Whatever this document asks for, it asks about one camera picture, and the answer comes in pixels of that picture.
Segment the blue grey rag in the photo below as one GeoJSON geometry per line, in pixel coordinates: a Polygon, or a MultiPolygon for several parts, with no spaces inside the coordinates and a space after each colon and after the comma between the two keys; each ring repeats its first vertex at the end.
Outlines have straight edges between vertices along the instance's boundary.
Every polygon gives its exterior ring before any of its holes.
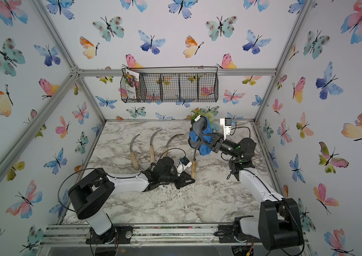
{"type": "Polygon", "coordinates": [[[209,118],[198,116],[188,134],[188,144],[196,149],[201,156],[209,155],[211,152],[218,152],[213,144],[213,129],[211,128],[209,118]]]}

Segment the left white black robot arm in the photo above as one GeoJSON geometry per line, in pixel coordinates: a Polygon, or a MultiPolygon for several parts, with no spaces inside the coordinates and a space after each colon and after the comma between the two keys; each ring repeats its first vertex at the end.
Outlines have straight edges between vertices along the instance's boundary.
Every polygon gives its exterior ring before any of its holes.
{"type": "Polygon", "coordinates": [[[193,163],[186,157],[175,165],[170,157],[163,157],[136,175],[110,175],[104,169],[93,169],[68,190],[76,216],[90,225],[89,245],[119,243],[119,232],[103,210],[111,195],[126,192],[149,192],[161,185],[174,184],[176,189],[195,183],[186,170],[193,163]]]}

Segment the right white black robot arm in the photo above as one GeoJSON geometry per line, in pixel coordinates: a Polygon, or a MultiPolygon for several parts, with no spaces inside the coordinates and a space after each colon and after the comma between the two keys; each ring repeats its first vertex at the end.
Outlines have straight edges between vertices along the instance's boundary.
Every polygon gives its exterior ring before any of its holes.
{"type": "Polygon", "coordinates": [[[239,242],[259,239],[268,251],[300,246],[305,247],[298,204],[292,198],[285,198],[273,189],[259,174],[253,164],[256,142],[250,137],[235,143],[226,138],[228,131],[213,132],[209,118],[199,115],[192,123],[188,139],[194,150],[201,155],[224,153],[230,175],[243,184],[260,205],[258,216],[236,217],[232,235],[239,242]]]}

